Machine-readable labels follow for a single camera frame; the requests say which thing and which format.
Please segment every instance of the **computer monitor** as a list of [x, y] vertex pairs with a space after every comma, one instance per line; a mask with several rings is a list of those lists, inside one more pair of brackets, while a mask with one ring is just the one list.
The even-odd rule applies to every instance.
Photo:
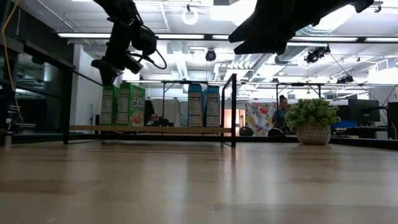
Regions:
[[380, 121], [380, 106], [377, 100], [348, 99], [349, 115], [354, 121]]
[[348, 105], [338, 106], [337, 116], [339, 116], [342, 121], [353, 121], [349, 114]]

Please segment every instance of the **cereal box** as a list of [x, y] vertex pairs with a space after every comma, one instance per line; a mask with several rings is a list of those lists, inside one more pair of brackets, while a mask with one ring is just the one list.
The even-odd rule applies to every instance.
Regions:
[[220, 88], [207, 86], [202, 94], [203, 127], [220, 127]]
[[118, 118], [119, 88], [104, 86], [102, 91], [101, 116], [99, 125], [115, 125]]
[[202, 127], [202, 92], [200, 84], [191, 84], [188, 87], [188, 127]]
[[123, 83], [119, 90], [118, 125], [143, 127], [145, 89]]

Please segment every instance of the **white pot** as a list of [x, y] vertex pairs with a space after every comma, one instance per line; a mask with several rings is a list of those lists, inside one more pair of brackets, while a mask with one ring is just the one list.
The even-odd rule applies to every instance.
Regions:
[[330, 125], [306, 124], [297, 128], [297, 138], [303, 144], [328, 144], [330, 142], [330, 136]]

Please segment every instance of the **wooden floor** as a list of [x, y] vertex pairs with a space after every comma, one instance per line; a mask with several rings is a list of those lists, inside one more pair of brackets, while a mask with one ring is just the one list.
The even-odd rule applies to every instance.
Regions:
[[90, 142], [0, 153], [0, 223], [398, 223], [398, 152]]

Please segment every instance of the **person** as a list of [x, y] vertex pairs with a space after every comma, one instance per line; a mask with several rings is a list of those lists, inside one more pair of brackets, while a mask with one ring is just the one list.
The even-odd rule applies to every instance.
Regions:
[[286, 125], [286, 113], [289, 111], [289, 104], [287, 103], [287, 98], [284, 95], [279, 97], [279, 109], [272, 116], [272, 123], [274, 127], [288, 134], [289, 128]]

